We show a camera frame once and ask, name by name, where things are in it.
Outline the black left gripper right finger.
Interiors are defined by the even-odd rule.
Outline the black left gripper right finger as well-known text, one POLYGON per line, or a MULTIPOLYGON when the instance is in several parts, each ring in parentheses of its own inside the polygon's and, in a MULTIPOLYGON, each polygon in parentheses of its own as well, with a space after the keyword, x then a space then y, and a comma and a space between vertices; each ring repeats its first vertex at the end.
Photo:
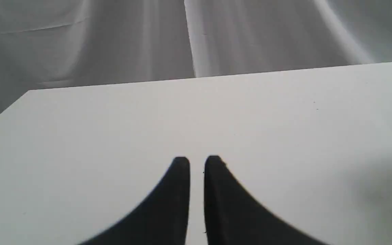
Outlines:
POLYGON ((257 202, 219 156, 204 169, 204 214, 209 245, 321 245, 257 202))

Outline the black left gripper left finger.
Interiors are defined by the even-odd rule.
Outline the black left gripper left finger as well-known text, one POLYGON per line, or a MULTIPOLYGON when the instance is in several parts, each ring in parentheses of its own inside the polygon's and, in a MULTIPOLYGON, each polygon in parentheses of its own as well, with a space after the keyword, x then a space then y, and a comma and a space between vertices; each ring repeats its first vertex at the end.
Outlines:
POLYGON ((184 245, 189 217, 190 162, 173 159, 152 192, 128 215, 85 245, 184 245))

